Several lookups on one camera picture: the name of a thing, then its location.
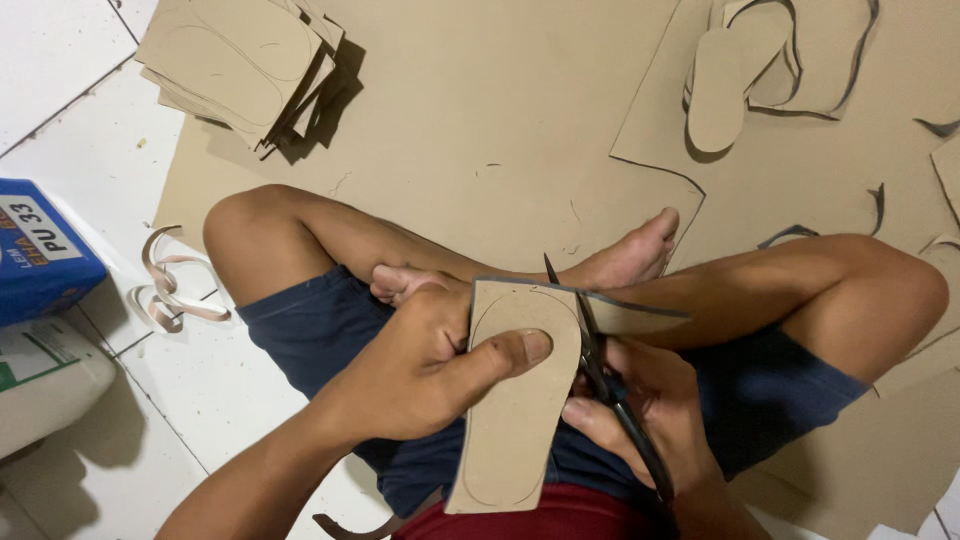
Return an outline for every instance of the knee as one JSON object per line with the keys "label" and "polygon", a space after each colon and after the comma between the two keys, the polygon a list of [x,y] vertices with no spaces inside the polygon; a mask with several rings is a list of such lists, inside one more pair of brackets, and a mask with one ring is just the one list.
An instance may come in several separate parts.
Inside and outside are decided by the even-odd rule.
{"label": "knee", "polygon": [[223,199],[210,209],[204,220],[207,250],[225,238],[293,218],[299,192],[301,190],[289,185],[268,184]]}
{"label": "knee", "polygon": [[932,328],[947,310],[947,279],[933,265],[864,234],[825,236],[831,249],[843,254],[851,277],[862,277],[888,288],[919,312]]}

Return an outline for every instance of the scissors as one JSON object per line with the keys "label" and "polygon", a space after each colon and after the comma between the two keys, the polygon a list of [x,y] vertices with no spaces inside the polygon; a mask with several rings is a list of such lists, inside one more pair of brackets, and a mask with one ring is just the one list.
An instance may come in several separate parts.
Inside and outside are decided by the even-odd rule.
{"label": "scissors", "polygon": [[[550,264],[550,259],[543,254],[543,262],[546,263],[546,274],[550,282],[559,285],[557,273]],[[636,451],[639,452],[643,464],[646,465],[650,477],[657,488],[657,496],[660,499],[668,518],[673,517],[670,511],[673,506],[673,480],[663,464],[663,459],[657,452],[650,437],[636,420],[634,412],[627,404],[627,387],[623,379],[615,372],[605,370],[603,367],[603,358],[600,355],[600,346],[597,341],[599,332],[597,331],[596,321],[593,320],[593,313],[590,311],[589,304],[580,289],[574,289],[577,296],[577,311],[580,319],[580,332],[582,334],[580,347],[580,368],[587,375],[587,380],[593,389],[593,399],[609,407],[620,426],[627,432],[627,436],[634,443]]]}

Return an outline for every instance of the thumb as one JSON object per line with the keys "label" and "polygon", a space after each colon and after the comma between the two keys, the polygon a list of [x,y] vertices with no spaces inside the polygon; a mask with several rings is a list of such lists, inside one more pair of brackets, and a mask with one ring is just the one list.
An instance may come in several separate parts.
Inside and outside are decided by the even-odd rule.
{"label": "thumb", "polygon": [[594,444],[626,461],[638,477],[648,474],[636,446],[608,407],[587,398],[567,398],[563,417]]}
{"label": "thumb", "polygon": [[504,379],[526,373],[553,351],[553,340],[536,329],[505,331],[455,356],[440,371],[444,385],[472,405]]}

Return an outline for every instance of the white tile floor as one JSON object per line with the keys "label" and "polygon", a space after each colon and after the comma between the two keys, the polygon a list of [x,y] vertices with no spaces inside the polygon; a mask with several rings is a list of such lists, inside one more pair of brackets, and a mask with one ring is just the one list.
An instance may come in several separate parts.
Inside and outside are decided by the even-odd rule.
{"label": "white tile floor", "polygon": [[[183,333],[153,334],[120,300],[147,282],[139,251],[182,121],[156,105],[156,87],[125,61],[155,6],[0,2],[0,48],[17,51],[0,60],[0,177],[37,182],[108,264],[109,282],[65,318],[116,353],[119,370],[80,422],[0,469],[0,540],[150,538],[207,474],[305,403],[243,326],[188,318]],[[169,240],[160,251],[191,254]],[[215,288],[189,268],[178,276],[191,296]],[[950,538],[960,538],[960,512],[950,512],[960,503],[942,504],[944,523],[958,531]],[[333,470],[289,537],[323,538],[308,517],[319,511],[355,530],[389,515],[372,472],[354,457]],[[759,517],[780,540],[820,538]],[[922,538],[947,540],[935,518]]]}

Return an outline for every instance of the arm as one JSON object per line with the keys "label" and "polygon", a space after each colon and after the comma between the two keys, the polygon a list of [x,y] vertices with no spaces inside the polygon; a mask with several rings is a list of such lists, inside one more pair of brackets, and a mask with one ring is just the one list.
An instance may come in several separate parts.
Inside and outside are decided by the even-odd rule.
{"label": "arm", "polygon": [[[707,445],[693,367],[669,351],[612,338],[607,340],[606,361],[623,376],[630,406],[673,479],[673,512],[681,538],[770,540],[731,495]],[[581,386],[575,393],[583,394]],[[643,460],[610,409],[585,397],[569,398],[564,420],[623,458],[640,481],[653,487]]]}
{"label": "arm", "polygon": [[423,285],[310,404],[204,480],[156,538],[285,538],[310,495],[356,444],[439,431],[493,384],[550,354],[545,333],[525,330],[457,356],[468,307],[469,289]]}

